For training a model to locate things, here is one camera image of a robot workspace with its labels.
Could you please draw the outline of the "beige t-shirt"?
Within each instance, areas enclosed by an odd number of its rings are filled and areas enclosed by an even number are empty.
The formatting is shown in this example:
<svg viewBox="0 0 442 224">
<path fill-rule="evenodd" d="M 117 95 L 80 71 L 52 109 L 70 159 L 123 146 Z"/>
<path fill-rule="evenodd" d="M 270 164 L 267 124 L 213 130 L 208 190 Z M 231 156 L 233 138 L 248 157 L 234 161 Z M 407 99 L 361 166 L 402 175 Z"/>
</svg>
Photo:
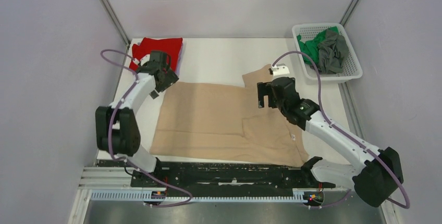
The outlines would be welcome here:
<svg viewBox="0 0 442 224">
<path fill-rule="evenodd" d="M 177 82 L 165 92 L 150 153 L 301 167 L 302 130 L 276 108 L 259 108 L 257 84 L 270 67 L 244 74 L 243 87 Z"/>
</svg>

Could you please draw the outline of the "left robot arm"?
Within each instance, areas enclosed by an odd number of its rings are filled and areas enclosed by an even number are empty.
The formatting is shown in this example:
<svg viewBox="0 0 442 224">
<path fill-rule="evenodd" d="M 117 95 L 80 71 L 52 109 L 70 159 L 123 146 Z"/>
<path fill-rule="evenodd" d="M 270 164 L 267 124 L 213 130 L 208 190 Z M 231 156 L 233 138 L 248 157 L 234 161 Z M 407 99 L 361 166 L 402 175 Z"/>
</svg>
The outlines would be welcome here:
<svg viewBox="0 0 442 224">
<path fill-rule="evenodd" d="M 171 61 L 166 52 L 152 51 L 144 64 L 129 70 L 134 81 L 126 92 L 95 111 L 97 148 L 110 154 L 111 159 L 122 160 L 144 172 L 143 178 L 151 186 L 160 185 L 164 173 L 156 167 L 158 158 L 141 146 L 136 114 L 147 97 L 156 99 L 179 80 L 171 68 Z"/>
</svg>

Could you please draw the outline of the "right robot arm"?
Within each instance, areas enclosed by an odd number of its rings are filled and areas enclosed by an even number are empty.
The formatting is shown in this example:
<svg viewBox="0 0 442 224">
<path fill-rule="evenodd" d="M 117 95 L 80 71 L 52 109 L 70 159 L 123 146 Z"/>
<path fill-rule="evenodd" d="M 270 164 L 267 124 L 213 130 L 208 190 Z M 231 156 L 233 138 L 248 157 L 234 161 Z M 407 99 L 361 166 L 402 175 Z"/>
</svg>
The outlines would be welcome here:
<svg viewBox="0 0 442 224">
<path fill-rule="evenodd" d="M 405 200 L 403 207 L 410 206 L 402 185 L 400 157 L 393 148 L 382 150 L 344 130 L 326 116 L 321 103 L 299 96 L 294 78 L 279 77 L 271 82 L 259 82 L 259 108 L 264 107 L 266 96 L 268 106 L 277 108 L 290 124 L 318 137 L 348 161 L 343 165 L 317 156 L 311 158 L 302 166 L 301 180 L 305 185 L 332 183 L 355 191 L 372 207 L 379 207 L 384 201 L 393 202 L 390 196 L 400 190 Z"/>
</svg>

